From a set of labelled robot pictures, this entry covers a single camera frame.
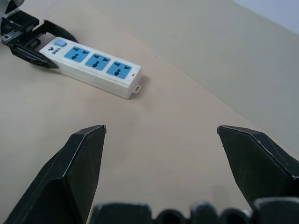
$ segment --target white power strip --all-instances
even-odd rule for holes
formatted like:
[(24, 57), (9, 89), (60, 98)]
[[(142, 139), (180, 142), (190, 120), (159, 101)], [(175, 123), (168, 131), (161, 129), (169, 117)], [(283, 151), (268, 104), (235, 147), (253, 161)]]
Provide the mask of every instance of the white power strip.
[(141, 88), (141, 66), (82, 44), (56, 37), (40, 53), (58, 72), (117, 96), (129, 99)]

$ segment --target beige table surface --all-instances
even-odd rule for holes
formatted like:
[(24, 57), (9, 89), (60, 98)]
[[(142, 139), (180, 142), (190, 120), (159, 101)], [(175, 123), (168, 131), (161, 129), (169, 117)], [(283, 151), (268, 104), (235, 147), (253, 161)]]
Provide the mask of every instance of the beige table surface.
[(218, 125), (260, 130), (89, 3), (27, 0), (85, 45), (140, 64), (130, 100), (42, 70), (0, 46), (0, 221), (43, 164), (81, 128), (107, 126), (94, 203), (147, 202), (153, 215), (209, 200), (218, 211), (249, 209), (216, 133)]

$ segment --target white wall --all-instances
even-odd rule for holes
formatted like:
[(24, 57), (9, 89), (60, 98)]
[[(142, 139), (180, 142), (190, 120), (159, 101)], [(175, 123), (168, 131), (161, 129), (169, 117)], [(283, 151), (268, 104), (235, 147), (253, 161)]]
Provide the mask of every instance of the white wall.
[(279, 142), (297, 150), (297, 34), (232, 0), (89, 1)]

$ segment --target blue switch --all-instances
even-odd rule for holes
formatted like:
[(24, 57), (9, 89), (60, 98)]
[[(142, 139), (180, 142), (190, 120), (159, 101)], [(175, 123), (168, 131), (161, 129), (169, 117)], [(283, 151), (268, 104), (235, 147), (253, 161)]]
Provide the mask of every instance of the blue switch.
[(57, 40), (57, 41), (55, 41), (54, 44), (58, 45), (60, 47), (65, 47), (67, 45), (67, 43), (65, 41), (62, 41), (62, 40)]

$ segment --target electrical outlet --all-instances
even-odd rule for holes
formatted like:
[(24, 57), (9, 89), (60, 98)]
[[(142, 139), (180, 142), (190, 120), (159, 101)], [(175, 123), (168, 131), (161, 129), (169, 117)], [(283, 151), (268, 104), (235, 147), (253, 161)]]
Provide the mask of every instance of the electrical outlet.
[(67, 54), (65, 55), (66, 58), (74, 60), (76, 62), (82, 62), (88, 55), (88, 50), (84, 50), (79, 47), (73, 47)]
[(120, 62), (114, 62), (108, 69), (107, 73), (118, 78), (125, 79), (128, 73), (131, 71), (132, 67)]
[(110, 58), (94, 54), (85, 65), (102, 71), (110, 62)]
[(56, 71), (117, 96), (129, 99), (141, 89), (141, 66), (105, 52), (62, 37), (39, 52), (59, 67)]

